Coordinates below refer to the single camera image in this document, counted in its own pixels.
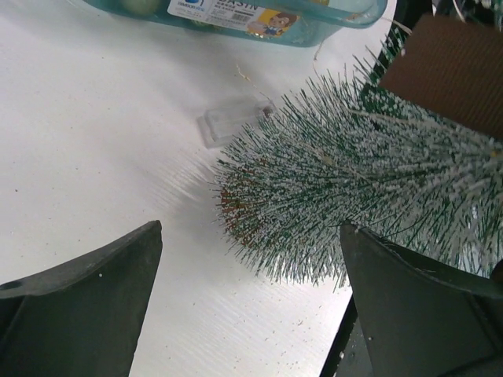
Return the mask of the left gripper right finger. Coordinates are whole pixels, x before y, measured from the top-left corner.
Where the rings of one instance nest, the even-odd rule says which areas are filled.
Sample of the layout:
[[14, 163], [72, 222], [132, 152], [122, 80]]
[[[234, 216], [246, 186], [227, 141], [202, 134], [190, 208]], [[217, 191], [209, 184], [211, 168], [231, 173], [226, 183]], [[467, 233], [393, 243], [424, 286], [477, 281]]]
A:
[[502, 286], [340, 228], [343, 258], [375, 376], [500, 376]]

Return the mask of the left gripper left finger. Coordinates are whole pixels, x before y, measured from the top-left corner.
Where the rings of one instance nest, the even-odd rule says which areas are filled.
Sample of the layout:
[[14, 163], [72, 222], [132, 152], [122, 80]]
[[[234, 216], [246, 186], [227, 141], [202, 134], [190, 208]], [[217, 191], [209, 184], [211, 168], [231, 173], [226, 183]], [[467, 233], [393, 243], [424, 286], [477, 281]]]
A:
[[128, 376], [162, 254], [150, 221], [1, 286], [3, 376]]

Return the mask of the small frosted christmas tree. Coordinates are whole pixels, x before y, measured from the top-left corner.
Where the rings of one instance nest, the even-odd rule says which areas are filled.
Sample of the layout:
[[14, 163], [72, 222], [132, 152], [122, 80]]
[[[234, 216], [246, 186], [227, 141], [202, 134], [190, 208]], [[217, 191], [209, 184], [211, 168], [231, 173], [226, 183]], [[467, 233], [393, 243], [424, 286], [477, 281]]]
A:
[[344, 280], [345, 223], [480, 276], [501, 260], [502, 139], [380, 86], [412, 30], [392, 30], [360, 77], [311, 80], [225, 147], [218, 217], [249, 269]]

